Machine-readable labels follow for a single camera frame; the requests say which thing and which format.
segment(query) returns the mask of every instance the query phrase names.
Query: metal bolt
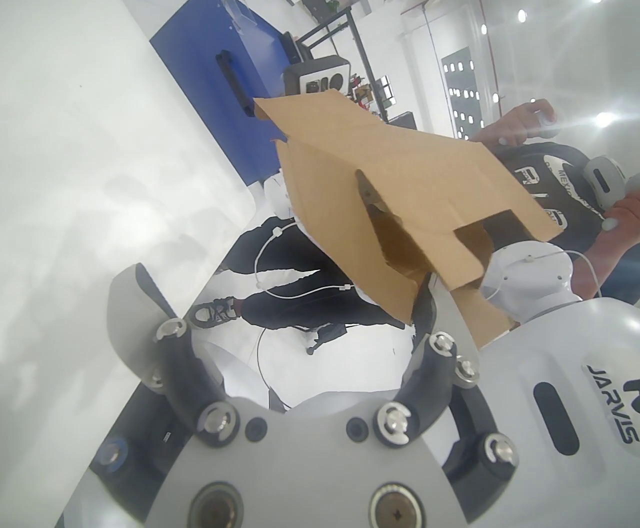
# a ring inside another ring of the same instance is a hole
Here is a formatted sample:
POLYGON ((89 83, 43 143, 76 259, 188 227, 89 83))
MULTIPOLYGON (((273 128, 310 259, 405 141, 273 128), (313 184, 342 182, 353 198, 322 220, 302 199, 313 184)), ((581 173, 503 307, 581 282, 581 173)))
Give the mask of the metal bolt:
POLYGON ((160 341, 165 337, 176 336, 182 337, 187 331, 187 323, 184 319, 174 317, 161 324, 156 331, 156 340, 160 341))
POLYGON ((204 430, 212 435, 221 433, 228 426, 231 416, 224 410, 215 408, 207 415, 204 420, 204 430))
POLYGON ((409 443, 409 437, 405 434, 409 428, 407 418, 411 416, 411 411, 397 401, 385 403, 376 415, 378 431, 382 437, 394 444, 405 445, 409 443))
POLYGON ((460 380, 464 381, 464 384, 460 385, 463 388, 474 387, 480 377, 473 362, 461 355, 456 357, 456 375, 460 380))
POLYGON ((465 378, 473 378, 476 375, 476 371, 474 370, 474 366, 471 364, 471 361, 465 359, 460 362, 460 373, 465 378))
POLYGON ((389 433, 406 433, 409 422, 400 409, 391 409, 387 412, 385 427, 389 433))
POLYGON ((517 467, 519 459, 513 442, 502 433, 492 433, 484 441, 484 452, 490 462, 503 462, 517 467))
POLYGON ((435 332, 429 336, 429 344, 441 356, 451 357, 455 341, 446 332, 435 332))
POLYGON ((222 447, 236 437, 239 425, 236 409, 226 401, 216 401, 200 414, 196 428, 211 435, 206 442, 222 447))

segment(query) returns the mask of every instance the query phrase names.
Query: sneaker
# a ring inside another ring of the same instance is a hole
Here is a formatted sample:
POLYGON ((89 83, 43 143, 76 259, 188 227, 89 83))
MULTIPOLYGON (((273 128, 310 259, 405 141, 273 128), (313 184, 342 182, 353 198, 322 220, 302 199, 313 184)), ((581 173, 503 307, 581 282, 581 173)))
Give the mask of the sneaker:
POLYGON ((215 299, 210 303, 193 305, 187 313, 187 319, 196 328, 213 328, 238 319, 234 310, 234 298, 215 299))

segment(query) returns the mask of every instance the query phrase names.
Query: cardboard box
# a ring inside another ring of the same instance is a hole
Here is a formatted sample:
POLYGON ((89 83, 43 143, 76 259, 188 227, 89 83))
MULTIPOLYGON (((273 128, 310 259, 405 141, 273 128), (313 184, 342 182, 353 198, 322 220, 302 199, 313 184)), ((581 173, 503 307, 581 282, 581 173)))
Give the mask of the cardboard box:
POLYGON ((335 90, 255 103, 287 137, 276 147, 294 211, 354 284, 409 323, 434 271, 478 347, 509 328, 477 290, 493 251, 481 221, 511 211, 534 239, 560 230, 489 150, 387 126, 335 90))

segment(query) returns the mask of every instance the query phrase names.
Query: finger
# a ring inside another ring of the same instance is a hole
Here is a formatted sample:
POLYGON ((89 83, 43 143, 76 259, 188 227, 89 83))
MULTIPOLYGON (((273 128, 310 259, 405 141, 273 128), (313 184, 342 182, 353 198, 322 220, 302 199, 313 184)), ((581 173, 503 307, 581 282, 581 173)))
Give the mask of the finger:
POLYGON ((546 99, 536 99, 534 102, 526 102, 522 106, 531 113, 542 112, 551 122, 556 121, 556 111, 546 99))
POLYGON ((540 135, 540 121, 536 114, 523 108, 518 117, 527 131, 528 138, 537 138, 540 135))
POLYGON ((640 200, 636 200, 635 198, 623 198, 613 204, 613 207, 616 209, 626 209, 640 220, 640 200))
POLYGON ((509 130, 511 130, 511 134, 516 141, 516 145, 521 145, 527 141, 529 134, 520 120, 511 120, 507 124, 509 125, 509 130))
POLYGON ((611 207, 611 209, 605 211, 602 216, 604 216, 604 218, 615 218, 620 223, 637 221, 635 214, 621 207, 611 207))

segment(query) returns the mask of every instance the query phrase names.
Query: cable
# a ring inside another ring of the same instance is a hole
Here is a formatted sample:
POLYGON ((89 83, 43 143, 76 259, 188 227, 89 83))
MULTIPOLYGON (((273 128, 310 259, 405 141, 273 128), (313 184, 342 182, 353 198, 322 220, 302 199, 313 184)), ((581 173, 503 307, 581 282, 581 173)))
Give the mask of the cable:
POLYGON ((312 293, 316 293, 322 290, 328 290, 328 289, 332 289, 332 288, 338 288, 341 291, 346 291, 346 290, 350 290, 351 288, 354 288, 355 285, 354 284, 342 284, 340 286, 322 286, 322 288, 316 288, 315 290, 311 290, 308 291, 306 293, 301 293, 300 295, 294 295, 293 297, 283 297, 282 295, 278 295, 276 293, 273 293, 271 291, 269 291, 269 289, 267 288, 263 288, 262 284, 260 282, 260 280, 258 279, 258 260, 260 259, 260 257, 262 256, 262 253, 264 252, 264 250, 266 249, 266 247, 273 242, 276 238, 278 238, 279 236, 282 235, 282 233, 284 233, 285 229, 289 229, 290 227, 293 227, 295 225, 297 225, 298 222, 296 222, 295 220, 293 222, 291 222, 290 224, 287 224, 285 227, 274 227, 273 228, 273 235, 271 235, 267 241, 264 243, 264 246, 262 246, 262 248, 260 249, 260 251, 258 252, 258 256, 256 256, 254 262, 253 262, 253 275, 255 277, 255 285, 258 287, 258 289, 264 291, 265 293, 268 293, 269 295, 271 295, 272 297, 277 297, 278 299, 300 299, 301 297, 305 297, 306 295, 311 295, 312 293))
MULTIPOLYGON (((255 345, 255 360, 258 363, 258 372, 260 373, 260 377, 262 378, 262 382, 265 384, 265 386, 269 389, 269 390, 273 390, 273 388, 271 387, 271 385, 269 385, 269 383, 267 383, 267 380, 264 379, 264 374, 262 373, 262 367, 260 366, 260 341, 262 341, 262 336, 264 335, 264 332, 267 331, 267 328, 263 328, 262 331, 260 332, 260 336, 258 337, 258 341, 255 345)), ((285 406, 288 407, 289 409, 291 409, 291 405, 288 405, 287 403, 284 403, 281 399, 280 396, 278 396, 278 399, 280 400, 280 402, 285 406)))
MULTIPOLYGON (((589 270, 591 272, 591 276, 593 277, 593 282, 596 285, 596 289, 598 291, 598 295, 599 295, 599 297, 602 297, 602 290, 600 290, 600 283, 598 282, 598 276, 596 275, 595 269, 593 269, 593 265, 592 265, 591 261, 585 255, 583 255, 581 252, 578 252, 578 251, 563 250, 563 251, 557 251, 555 253, 549 253, 548 255, 540 255, 539 257, 532 257, 531 255, 529 255, 528 257, 525 257, 524 259, 516 260, 515 262, 512 262, 511 264, 508 264, 507 266, 505 266, 505 268, 500 271, 500 275, 502 276, 502 274, 505 271, 507 271, 511 266, 513 266, 514 264, 520 264, 521 262, 533 262, 534 260, 544 259, 545 257, 553 257, 554 255, 562 255, 563 253, 567 253, 567 254, 570 253, 572 255, 578 255, 579 257, 582 257, 584 259, 584 261, 587 263, 587 266, 589 266, 589 270)), ((498 292, 500 291, 500 287, 502 286, 503 282, 504 281, 501 280, 498 283, 498 288, 496 288, 496 290, 491 295, 489 295, 489 297, 485 298, 486 301, 490 301, 496 295, 498 295, 498 292)))

